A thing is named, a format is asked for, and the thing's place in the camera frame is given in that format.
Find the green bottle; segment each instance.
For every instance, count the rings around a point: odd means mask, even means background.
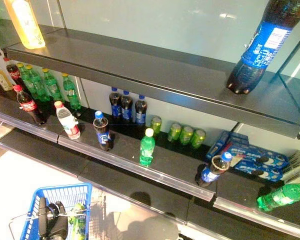
[[[259,208],[269,212],[272,209],[300,201],[300,183],[284,185],[274,192],[260,196],[257,200]]]
[[[147,128],[145,130],[145,136],[141,140],[139,160],[140,164],[146,167],[148,167],[152,162],[152,153],[156,146],[153,135],[154,130],[152,128]]]
[[[38,99],[41,102],[50,101],[50,97],[47,95],[45,86],[42,83],[40,75],[32,68],[31,65],[27,65],[25,66],[25,68],[28,70],[29,78],[34,85],[35,92],[38,96]]]
[[[57,82],[57,79],[49,72],[48,68],[42,68],[42,72],[44,75],[45,85],[48,88],[53,100],[65,102],[64,98],[61,95],[60,88]]]
[[[76,94],[76,88],[74,83],[69,79],[67,73],[62,73],[62,77],[63,77],[63,88],[66,92],[66,96],[69,99],[71,108],[74,110],[80,109],[81,104],[78,95]]]

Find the metal shelf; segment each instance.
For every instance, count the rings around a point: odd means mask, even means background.
[[[234,63],[97,34],[60,29],[46,47],[7,48],[9,58],[295,138],[300,113],[278,77],[266,72],[249,95],[225,88]]]

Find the soda can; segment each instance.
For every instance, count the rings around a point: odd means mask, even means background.
[[[199,148],[201,144],[204,142],[205,138],[206,138],[206,132],[204,130],[202,129],[195,130],[190,140],[191,146],[194,149]]]
[[[162,120],[159,116],[154,116],[151,120],[151,128],[153,129],[153,135],[160,133]]]
[[[182,145],[187,145],[190,142],[190,139],[192,135],[194,134],[194,130],[190,126],[184,126],[182,128],[181,134],[180,134],[180,143]]]
[[[168,141],[174,142],[178,140],[180,133],[181,133],[181,125],[179,123],[172,124],[168,134]]]

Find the blue bottle cap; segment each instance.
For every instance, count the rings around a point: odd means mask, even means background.
[[[232,160],[232,155],[230,152],[226,151],[226,152],[222,153],[221,159],[225,162],[230,162]]]
[[[102,111],[96,111],[94,113],[94,116],[96,119],[102,119],[104,117],[104,114],[102,113]]]

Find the blue shopping basket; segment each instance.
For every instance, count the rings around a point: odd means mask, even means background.
[[[36,217],[39,211],[39,200],[41,197],[46,198],[47,205],[61,201],[65,212],[70,212],[75,204],[81,203],[86,207],[86,224],[85,224],[85,239],[88,239],[89,220],[90,220],[90,204],[91,204],[92,185],[90,183],[79,183],[73,185],[41,187],[35,191],[32,197],[31,206],[27,213],[28,217]],[[68,224],[68,237],[72,225]],[[39,240],[39,221],[33,219],[26,221],[20,240]]]

